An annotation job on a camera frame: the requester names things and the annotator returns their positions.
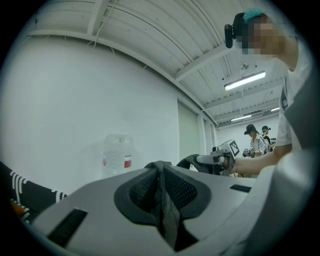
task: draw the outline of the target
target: cable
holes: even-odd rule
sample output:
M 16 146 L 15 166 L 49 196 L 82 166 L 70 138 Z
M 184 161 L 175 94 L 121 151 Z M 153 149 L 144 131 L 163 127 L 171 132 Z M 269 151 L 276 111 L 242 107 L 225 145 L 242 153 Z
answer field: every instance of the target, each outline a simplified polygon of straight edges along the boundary
M 95 38 L 95 42 L 94 42 L 93 48 L 96 48 L 96 44 L 97 44 L 97 40 L 98 40 L 98 36 L 99 36 L 100 30 L 102 29 L 102 27 L 104 26 L 104 24 L 108 21 L 108 19 L 109 19 L 110 15 L 111 15 L 112 11 L 114 10 L 114 7 L 115 7 L 115 5 L 116 5 L 117 2 L 118 2 L 118 0 L 115 0 L 113 6 L 112 6 L 112 8 L 111 8 L 111 11 L 109 12 L 109 14 L 108 14 L 108 16 L 105 18 L 105 20 L 102 22 L 101 26 L 99 27 L 98 32 L 96 33 L 96 38 Z

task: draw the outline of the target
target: black cap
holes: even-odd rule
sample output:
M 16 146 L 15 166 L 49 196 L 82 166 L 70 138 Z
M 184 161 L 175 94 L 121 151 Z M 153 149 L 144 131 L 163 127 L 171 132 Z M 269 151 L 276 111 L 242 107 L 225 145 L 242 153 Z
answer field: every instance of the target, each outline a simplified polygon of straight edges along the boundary
M 256 127 L 251 123 L 251 124 L 247 125 L 246 131 L 244 132 L 244 135 L 247 135 L 247 134 L 251 133 L 252 131 L 256 131 Z
M 262 127 L 262 131 L 264 132 L 264 131 L 266 131 L 266 130 L 269 130 L 269 131 L 270 131 L 271 128 L 269 128 L 268 126 L 265 125 L 265 126 Z

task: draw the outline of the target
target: person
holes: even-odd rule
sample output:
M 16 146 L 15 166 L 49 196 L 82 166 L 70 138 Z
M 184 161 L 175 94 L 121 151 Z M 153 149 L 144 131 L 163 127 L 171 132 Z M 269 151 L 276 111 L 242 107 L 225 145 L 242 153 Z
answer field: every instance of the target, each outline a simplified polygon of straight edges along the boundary
M 256 130 L 256 127 L 251 123 L 246 127 L 244 135 L 249 135 L 251 137 L 250 147 L 253 148 L 253 155 L 251 157 L 257 158 L 265 154 L 265 140 Z
M 273 148 L 274 148 L 274 146 L 275 146 L 276 144 L 275 144 L 275 143 L 271 144 L 271 140 L 270 140 L 270 138 L 269 138 L 269 136 L 268 136 L 270 130 L 271 130 L 270 127 L 264 125 L 264 126 L 262 127 L 262 137 L 269 142 L 270 152 L 272 152 L 272 151 L 273 151 Z
M 253 50 L 254 54 L 276 58 L 288 68 L 279 98 L 278 135 L 273 151 L 257 158 L 236 158 L 233 166 L 229 166 L 228 159 L 224 162 L 225 167 L 231 168 L 231 174 L 258 175 L 264 167 L 276 165 L 292 149 L 301 148 L 284 113 L 309 78 L 313 61 L 302 38 L 285 35 L 261 10 L 255 8 L 238 13 L 233 25 L 241 27 L 242 24 L 247 24 L 246 29 L 242 30 L 244 36 L 239 37 L 242 47 Z

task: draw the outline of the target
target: backpack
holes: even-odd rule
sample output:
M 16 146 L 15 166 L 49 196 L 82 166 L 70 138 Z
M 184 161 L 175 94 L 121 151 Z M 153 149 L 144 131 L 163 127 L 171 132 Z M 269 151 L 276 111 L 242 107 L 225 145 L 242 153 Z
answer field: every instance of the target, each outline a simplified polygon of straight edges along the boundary
M 261 138 L 263 139 L 263 141 L 264 141 L 264 155 L 266 154 L 266 153 L 269 153 L 270 152 L 270 144 L 269 144 L 269 141 L 266 139 L 266 138 L 264 138 L 263 136 L 261 136 Z

